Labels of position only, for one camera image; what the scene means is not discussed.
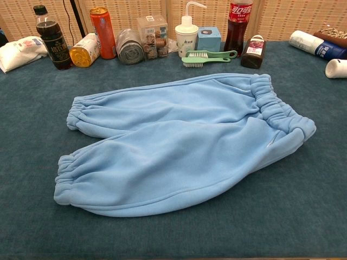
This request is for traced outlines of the light blue cloth shorts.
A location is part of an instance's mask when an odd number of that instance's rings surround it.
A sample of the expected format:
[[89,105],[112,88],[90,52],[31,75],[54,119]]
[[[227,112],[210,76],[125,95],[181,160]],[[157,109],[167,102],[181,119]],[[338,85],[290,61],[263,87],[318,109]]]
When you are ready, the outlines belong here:
[[98,142],[59,159],[54,200],[110,217],[214,198],[316,131],[269,75],[234,73],[78,96],[67,127]]

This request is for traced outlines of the green scrub brush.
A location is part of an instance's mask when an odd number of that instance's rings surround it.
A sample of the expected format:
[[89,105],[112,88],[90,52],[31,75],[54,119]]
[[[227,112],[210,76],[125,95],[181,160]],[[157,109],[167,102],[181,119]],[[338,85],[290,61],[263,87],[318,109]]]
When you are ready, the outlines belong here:
[[216,57],[216,58],[202,58],[202,57],[183,57],[183,65],[187,68],[202,68],[205,63],[209,62],[230,62],[230,58]]
[[201,58],[230,58],[234,59],[238,55],[236,50],[223,51],[223,52],[211,52],[207,50],[194,50],[188,51],[187,57],[201,57]]

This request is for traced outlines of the clear bag of snacks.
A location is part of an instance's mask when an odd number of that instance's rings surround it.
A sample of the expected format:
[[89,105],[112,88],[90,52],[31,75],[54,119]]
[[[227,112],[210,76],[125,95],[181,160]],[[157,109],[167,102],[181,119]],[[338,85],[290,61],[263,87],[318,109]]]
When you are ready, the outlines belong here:
[[168,24],[162,15],[137,18],[137,27],[147,60],[168,55]]

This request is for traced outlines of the white cup with straw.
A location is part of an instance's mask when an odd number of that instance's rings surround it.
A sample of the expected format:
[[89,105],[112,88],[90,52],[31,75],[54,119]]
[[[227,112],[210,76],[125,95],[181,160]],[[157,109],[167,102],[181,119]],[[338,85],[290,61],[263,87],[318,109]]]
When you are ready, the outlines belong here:
[[188,51],[195,50],[198,26],[192,23],[192,16],[189,15],[189,6],[191,5],[207,8],[205,5],[194,1],[189,1],[186,4],[185,15],[181,18],[181,24],[175,27],[179,57],[186,57]]

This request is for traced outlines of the light-blue cardboard box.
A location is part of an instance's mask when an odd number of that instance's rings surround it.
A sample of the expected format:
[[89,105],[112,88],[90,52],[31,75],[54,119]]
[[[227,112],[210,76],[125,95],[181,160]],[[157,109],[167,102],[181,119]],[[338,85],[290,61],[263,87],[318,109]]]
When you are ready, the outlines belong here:
[[199,27],[195,50],[219,52],[221,34],[217,27]]

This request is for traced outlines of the dark grape juice bottle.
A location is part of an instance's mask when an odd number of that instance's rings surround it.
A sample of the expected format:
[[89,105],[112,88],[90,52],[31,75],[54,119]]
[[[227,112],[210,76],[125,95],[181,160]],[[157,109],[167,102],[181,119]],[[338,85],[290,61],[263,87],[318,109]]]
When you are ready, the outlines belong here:
[[243,49],[241,65],[246,68],[259,69],[264,59],[266,41],[261,35],[251,37]]

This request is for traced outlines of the orange snack can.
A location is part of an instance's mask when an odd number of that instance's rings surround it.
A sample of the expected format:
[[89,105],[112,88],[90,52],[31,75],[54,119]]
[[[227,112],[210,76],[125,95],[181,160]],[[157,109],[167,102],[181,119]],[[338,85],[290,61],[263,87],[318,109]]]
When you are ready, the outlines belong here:
[[95,7],[89,13],[98,38],[101,57],[107,60],[115,58],[117,52],[115,50],[115,38],[108,9]]

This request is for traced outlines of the cola bottle with red cap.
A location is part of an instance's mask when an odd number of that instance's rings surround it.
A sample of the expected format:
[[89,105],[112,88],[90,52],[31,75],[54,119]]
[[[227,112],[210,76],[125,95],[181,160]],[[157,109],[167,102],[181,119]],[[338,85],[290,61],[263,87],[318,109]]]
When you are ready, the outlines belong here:
[[243,38],[249,22],[253,0],[231,0],[228,14],[228,31],[224,51],[243,52]]

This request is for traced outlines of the white jar with yellow lid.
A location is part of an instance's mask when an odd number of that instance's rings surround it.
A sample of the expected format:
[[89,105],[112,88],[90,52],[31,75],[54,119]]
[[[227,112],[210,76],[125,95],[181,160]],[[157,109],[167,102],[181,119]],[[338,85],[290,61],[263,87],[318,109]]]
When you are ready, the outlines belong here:
[[69,51],[72,62],[77,67],[89,67],[100,56],[95,33],[87,34]]

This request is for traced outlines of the dark soy sauce bottle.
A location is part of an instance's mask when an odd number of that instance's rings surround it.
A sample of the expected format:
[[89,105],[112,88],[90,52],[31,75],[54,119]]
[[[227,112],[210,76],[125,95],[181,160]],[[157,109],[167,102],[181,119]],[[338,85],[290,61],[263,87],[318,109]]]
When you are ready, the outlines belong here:
[[48,13],[44,5],[36,5],[33,10],[36,15],[36,30],[54,66],[58,70],[69,69],[73,62],[58,22]]

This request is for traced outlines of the black tripod stand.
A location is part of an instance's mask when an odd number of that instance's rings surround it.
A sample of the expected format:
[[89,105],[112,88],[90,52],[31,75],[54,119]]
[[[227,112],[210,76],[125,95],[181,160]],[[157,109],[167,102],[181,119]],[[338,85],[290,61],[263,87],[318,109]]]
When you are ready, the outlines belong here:
[[76,22],[77,22],[78,27],[79,27],[81,37],[84,38],[86,36],[86,34],[85,34],[85,31],[84,31],[84,28],[83,28],[83,25],[82,25],[82,21],[81,21],[81,18],[80,18],[80,15],[79,15],[78,8],[76,6],[75,0],[70,0],[70,4],[72,6],[72,9],[73,9],[73,12],[74,12],[74,16],[75,16]]

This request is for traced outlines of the bamboo folding screen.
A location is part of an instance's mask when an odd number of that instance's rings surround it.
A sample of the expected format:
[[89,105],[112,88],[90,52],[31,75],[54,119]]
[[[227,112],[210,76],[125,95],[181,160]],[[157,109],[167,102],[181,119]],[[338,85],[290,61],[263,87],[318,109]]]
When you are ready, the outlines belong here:
[[[90,9],[106,7],[115,34],[137,28],[138,17],[162,15],[170,38],[176,37],[175,26],[180,24],[188,1],[207,6],[189,8],[193,23],[218,27],[224,40],[230,0],[75,0],[86,33],[93,32]],[[68,45],[81,40],[70,0],[0,0],[0,28],[9,41],[37,35],[33,6],[39,4],[57,19]],[[268,41],[287,41],[296,30],[312,34],[328,27],[347,31],[347,0],[254,0],[245,39],[259,34]]]

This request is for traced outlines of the white and blue bottle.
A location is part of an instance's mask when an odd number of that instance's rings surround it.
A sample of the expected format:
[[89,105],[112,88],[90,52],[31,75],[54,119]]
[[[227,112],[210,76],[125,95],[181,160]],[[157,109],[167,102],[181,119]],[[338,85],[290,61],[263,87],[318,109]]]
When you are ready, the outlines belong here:
[[289,44],[328,61],[332,59],[347,59],[346,48],[300,30],[296,30],[291,34]]

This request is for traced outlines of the white plastic food bag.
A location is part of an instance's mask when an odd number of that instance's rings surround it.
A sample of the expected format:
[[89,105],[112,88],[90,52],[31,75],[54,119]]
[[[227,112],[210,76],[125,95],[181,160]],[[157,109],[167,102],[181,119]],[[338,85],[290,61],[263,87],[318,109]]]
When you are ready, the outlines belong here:
[[0,47],[0,69],[7,73],[47,55],[42,39],[28,36]]

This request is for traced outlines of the plain white bottle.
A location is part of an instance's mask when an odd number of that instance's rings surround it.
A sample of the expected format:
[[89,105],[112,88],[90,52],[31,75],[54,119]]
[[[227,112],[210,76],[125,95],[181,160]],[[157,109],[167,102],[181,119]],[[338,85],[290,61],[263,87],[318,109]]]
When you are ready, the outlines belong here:
[[333,59],[325,67],[325,75],[330,79],[347,78],[347,60]]

